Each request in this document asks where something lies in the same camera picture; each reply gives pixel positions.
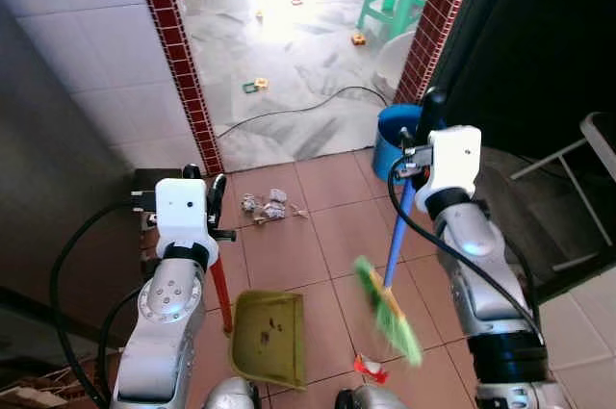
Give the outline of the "blue plastic bucket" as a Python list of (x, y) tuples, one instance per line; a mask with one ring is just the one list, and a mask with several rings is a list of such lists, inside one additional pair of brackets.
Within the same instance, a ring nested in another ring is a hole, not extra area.
[(382, 182), (388, 181), (389, 168), (401, 155), (400, 132), (406, 129), (414, 135), (422, 113), (422, 106), (395, 104), (384, 107), (375, 119), (372, 171)]

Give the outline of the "brown cardboard scraps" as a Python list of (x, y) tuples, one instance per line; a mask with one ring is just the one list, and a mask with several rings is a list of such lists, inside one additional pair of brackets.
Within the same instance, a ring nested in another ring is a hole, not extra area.
[(43, 375), (0, 374), (0, 406), (18, 409), (96, 409), (69, 367)]

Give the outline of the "yellow-green dustpan with red handle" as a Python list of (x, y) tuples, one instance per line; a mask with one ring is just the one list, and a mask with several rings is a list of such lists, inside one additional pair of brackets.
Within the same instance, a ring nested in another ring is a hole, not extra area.
[(247, 381), (304, 390), (303, 295), (247, 290), (230, 300), (223, 263), (217, 261), (206, 272), (218, 298), (234, 373)]

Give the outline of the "white plastic bucket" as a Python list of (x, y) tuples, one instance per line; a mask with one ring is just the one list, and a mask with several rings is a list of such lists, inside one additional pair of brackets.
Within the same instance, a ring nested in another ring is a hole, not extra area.
[(388, 39), (375, 56), (373, 81), (386, 95), (392, 95), (398, 88), (415, 34), (417, 32), (410, 30)]

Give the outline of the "grey folding table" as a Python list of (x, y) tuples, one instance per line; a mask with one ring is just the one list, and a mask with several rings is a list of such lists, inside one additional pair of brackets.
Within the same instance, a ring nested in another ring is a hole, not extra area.
[(524, 158), (510, 176), (551, 242), (542, 255), (550, 273), (601, 264), (616, 245), (612, 135), (613, 115), (587, 115), (575, 140), (545, 158)]

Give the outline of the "silver left robot leg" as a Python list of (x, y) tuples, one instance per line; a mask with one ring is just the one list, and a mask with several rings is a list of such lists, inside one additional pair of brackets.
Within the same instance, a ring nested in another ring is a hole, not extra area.
[(212, 388), (199, 409), (263, 409), (256, 384), (233, 375)]

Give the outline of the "silver right robot leg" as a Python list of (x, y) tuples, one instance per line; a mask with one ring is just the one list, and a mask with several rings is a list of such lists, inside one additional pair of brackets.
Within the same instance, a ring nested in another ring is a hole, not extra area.
[(336, 392), (333, 409), (388, 409), (391, 393), (374, 384), (361, 384)]

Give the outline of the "red and white wrapper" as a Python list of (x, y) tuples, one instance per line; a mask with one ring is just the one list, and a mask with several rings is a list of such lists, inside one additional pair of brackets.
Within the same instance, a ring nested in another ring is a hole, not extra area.
[(353, 360), (353, 369), (369, 378), (375, 384), (384, 384), (388, 381), (389, 373), (383, 362), (370, 359), (362, 353), (357, 353)]

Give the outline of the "crumpled white paper scraps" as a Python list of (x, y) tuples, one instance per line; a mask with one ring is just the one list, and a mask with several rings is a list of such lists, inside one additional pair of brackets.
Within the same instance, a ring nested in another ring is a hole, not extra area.
[(289, 194), (278, 188), (272, 188), (264, 197), (244, 193), (241, 198), (241, 210), (252, 223), (264, 224), (287, 217), (307, 218), (308, 212), (290, 201)]

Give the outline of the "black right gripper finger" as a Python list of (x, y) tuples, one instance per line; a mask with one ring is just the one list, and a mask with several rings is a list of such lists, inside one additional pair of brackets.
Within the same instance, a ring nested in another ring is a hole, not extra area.
[(446, 126), (445, 115), (448, 112), (448, 93), (444, 89), (430, 87), (420, 98), (420, 137), (428, 137), (432, 131)]

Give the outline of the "silver robot leg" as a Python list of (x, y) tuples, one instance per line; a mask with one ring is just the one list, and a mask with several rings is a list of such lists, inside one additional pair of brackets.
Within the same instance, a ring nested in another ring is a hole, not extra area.
[(388, 409), (391, 393), (374, 384), (361, 384), (336, 392), (333, 409)]
[(256, 384), (233, 375), (212, 388), (199, 409), (263, 409)]

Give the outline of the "blue-handled green broom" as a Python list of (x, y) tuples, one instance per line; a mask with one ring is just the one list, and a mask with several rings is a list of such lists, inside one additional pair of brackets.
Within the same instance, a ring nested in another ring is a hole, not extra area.
[(353, 272), (356, 274), (358, 286), (365, 291), (367, 296), (367, 303), (370, 304), (374, 315), (375, 329), (397, 352), (403, 355), (409, 365), (417, 367), (422, 364), (423, 349), (392, 290), (401, 247), (405, 241), (406, 230), (409, 228), (403, 216), (409, 215), (406, 205), (412, 205), (413, 196), (413, 186), (408, 182), (403, 186), (403, 193), (395, 201), (398, 220), (393, 230), (391, 245), (389, 245), (384, 273), (379, 274), (378, 269), (366, 258), (356, 258), (353, 261)]

